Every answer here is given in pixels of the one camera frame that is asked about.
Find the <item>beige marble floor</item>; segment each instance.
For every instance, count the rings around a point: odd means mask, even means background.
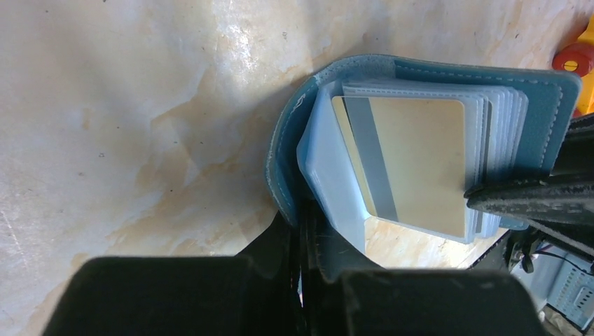
[[[238,252],[275,209],[263,156],[283,103],[357,53],[546,68],[591,1],[0,1],[0,334],[36,335],[101,255]],[[390,267],[460,246],[368,223]]]

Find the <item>red and yellow toy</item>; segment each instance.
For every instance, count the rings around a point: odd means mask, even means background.
[[[583,88],[574,117],[594,112],[594,15],[577,41],[563,48],[553,58],[553,69],[571,71],[581,77]]]

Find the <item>black cable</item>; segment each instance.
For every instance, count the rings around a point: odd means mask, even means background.
[[[574,264],[573,262],[569,261],[569,259],[567,259],[566,257],[562,257],[561,255],[554,254],[554,253],[551,253],[551,252],[545,252],[545,251],[542,251],[542,250],[535,251],[533,254],[540,254],[540,255],[543,255],[543,256],[549,256],[549,257],[555,257],[555,258],[563,259],[563,260],[567,261],[568,263],[572,264],[573,267],[577,268],[578,270],[582,271],[583,273],[586,273],[587,275],[591,275],[591,276],[594,277],[594,274],[590,273],[589,271],[586,271],[585,269],[582,269],[580,266]]]

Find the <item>yellow plastic part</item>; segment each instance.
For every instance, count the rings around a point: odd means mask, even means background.
[[[594,15],[590,17],[590,22],[588,23],[586,31],[577,38],[577,42],[588,43],[594,46]],[[563,65],[566,70],[568,66],[571,66],[571,64],[567,63],[569,62],[566,62]],[[594,112],[594,71],[591,71],[582,77],[581,81],[583,87],[577,102],[577,109],[582,115],[586,115]]]

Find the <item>teal leather cover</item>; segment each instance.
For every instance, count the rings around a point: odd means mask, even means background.
[[[299,204],[311,197],[297,165],[296,149],[318,88],[348,78],[386,77],[434,83],[503,85],[524,92],[529,103],[514,179],[548,176],[581,91],[580,78],[563,71],[443,64],[390,55],[357,55],[338,60],[299,87],[280,113],[272,133],[265,159],[266,182],[281,214],[292,226],[298,226]],[[527,227],[510,218],[504,218],[501,226]]]

